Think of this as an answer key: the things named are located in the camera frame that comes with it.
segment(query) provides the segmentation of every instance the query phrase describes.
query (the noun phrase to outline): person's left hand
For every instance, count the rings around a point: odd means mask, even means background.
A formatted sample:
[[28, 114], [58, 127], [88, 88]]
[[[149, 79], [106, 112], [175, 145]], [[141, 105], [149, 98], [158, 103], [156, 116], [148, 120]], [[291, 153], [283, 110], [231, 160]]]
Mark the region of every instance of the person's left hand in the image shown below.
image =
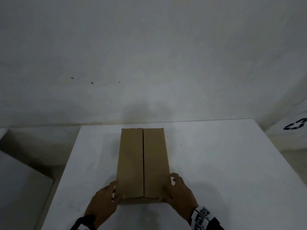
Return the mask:
[[116, 211], [117, 205], [125, 199], [124, 196], [119, 196], [112, 201], [115, 184], [116, 181], [113, 181], [106, 187], [98, 190], [84, 213], [84, 216], [93, 214], [96, 217], [94, 221], [96, 229]]

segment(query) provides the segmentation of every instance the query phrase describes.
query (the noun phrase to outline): cardboard box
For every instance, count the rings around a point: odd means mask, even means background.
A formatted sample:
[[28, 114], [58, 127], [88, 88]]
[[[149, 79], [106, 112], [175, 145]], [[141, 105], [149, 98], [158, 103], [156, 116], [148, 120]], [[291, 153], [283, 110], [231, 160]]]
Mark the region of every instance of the cardboard box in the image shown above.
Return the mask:
[[123, 204], [158, 202], [162, 185], [170, 179], [163, 128], [122, 129], [115, 197]]

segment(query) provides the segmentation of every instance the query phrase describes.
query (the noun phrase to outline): hand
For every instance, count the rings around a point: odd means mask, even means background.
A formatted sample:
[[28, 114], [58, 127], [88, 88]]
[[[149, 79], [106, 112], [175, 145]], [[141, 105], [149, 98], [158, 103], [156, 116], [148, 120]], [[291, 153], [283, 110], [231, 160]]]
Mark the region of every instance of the hand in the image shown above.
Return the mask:
[[117, 205], [125, 199], [124, 196], [119, 196], [113, 200], [112, 194], [115, 191], [115, 184], [116, 181], [113, 181], [110, 185], [98, 190], [84, 213], [84, 216], [93, 214], [96, 217], [94, 221], [96, 229], [116, 211]]
[[171, 181], [167, 182], [163, 186], [167, 196], [161, 197], [159, 200], [171, 205], [182, 218], [188, 221], [191, 212], [198, 207], [198, 203], [192, 191], [183, 182], [182, 177], [176, 173], [170, 175], [175, 178], [175, 185], [172, 185]]

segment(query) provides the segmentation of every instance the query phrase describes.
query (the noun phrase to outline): person's right hand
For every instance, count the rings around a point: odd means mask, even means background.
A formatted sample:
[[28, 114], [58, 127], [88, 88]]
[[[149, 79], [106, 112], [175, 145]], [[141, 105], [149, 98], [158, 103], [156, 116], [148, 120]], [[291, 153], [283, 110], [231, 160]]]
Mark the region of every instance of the person's right hand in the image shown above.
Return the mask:
[[178, 174], [172, 173], [175, 185], [172, 185], [171, 180], [167, 182], [163, 189], [167, 196], [160, 197], [160, 201], [166, 202], [186, 221], [189, 220], [191, 212], [198, 207], [198, 203], [192, 191], [185, 185], [182, 177]]

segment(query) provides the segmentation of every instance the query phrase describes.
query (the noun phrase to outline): dark gap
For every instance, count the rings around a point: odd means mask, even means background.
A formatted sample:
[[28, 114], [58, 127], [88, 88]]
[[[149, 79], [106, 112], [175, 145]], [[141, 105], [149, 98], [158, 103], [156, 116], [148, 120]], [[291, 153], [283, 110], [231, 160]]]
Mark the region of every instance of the dark gap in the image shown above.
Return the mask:
[[143, 194], [145, 197], [144, 129], [142, 129], [142, 132], [143, 132]]

